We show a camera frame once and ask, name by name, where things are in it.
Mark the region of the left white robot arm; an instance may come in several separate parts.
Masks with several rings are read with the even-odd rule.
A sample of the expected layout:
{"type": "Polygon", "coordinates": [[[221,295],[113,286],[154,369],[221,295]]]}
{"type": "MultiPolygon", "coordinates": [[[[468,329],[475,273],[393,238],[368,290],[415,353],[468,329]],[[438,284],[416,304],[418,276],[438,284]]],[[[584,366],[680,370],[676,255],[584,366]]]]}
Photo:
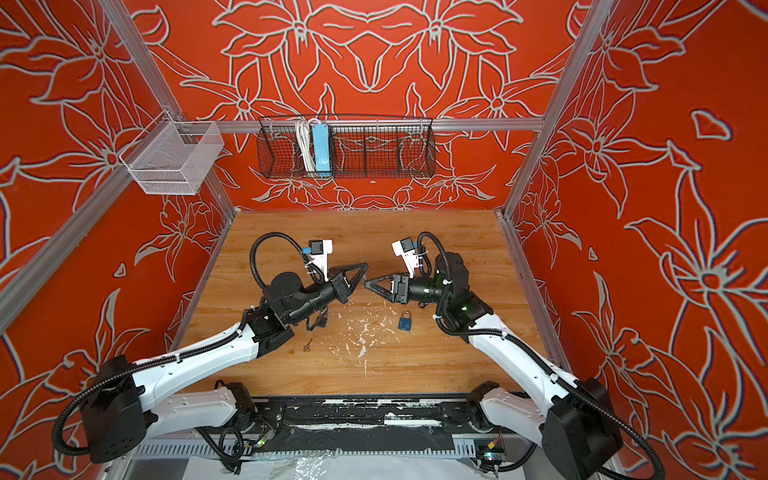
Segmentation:
{"type": "Polygon", "coordinates": [[[258,237],[249,251],[251,274],[262,291],[259,303],[221,333],[172,353],[137,362],[119,355],[104,364],[92,384],[76,394],[53,423],[51,443],[64,456],[87,456],[94,463],[113,460],[137,446],[160,421],[162,401],[229,367],[281,348],[304,323],[323,327],[328,307],[345,304],[368,270],[365,262],[329,267],[332,244],[312,240],[306,247],[282,232],[258,237]],[[267,240],[287,241],[299,254],[312,282],[293,271],[265,282],[257,252],[267,240]]]}

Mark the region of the blue padlock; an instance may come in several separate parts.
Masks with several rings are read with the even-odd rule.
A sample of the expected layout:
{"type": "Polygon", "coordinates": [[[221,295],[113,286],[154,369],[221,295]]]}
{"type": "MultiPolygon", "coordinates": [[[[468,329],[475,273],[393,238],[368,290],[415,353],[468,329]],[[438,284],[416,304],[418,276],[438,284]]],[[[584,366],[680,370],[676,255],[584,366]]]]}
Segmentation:
{"type": "Polygon", "coordinates": [[[405,310],[402,312],[398,320],[398,329],[405,332],[412,330],[412,314],[410,311],[405,310]]]}

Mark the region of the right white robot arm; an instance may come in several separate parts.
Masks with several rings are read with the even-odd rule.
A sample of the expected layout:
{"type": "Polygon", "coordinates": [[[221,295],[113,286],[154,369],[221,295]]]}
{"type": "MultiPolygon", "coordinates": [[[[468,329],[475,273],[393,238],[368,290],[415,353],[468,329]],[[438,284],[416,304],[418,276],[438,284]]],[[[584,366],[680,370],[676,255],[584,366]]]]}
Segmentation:
{"type": "Polygon", "coordinates": [[[474,402],[488,425],[511,430],[540,448],[565,479],[621,478],[606,464],[623,448],[625,437],[646,454],[652,478],[665,478],[659,455],[615,414],[606,388],[594,378],[580,380],[566,372],[515,334],[471,290],[460,254],[446,251],[428,231],[392,248],[405,271],[368,279],[366,288],[390,303],[434,306],[433,318],[444,334],[484,353],[523,388],[523,397],[491,383],[475,389],[474,402]]]}

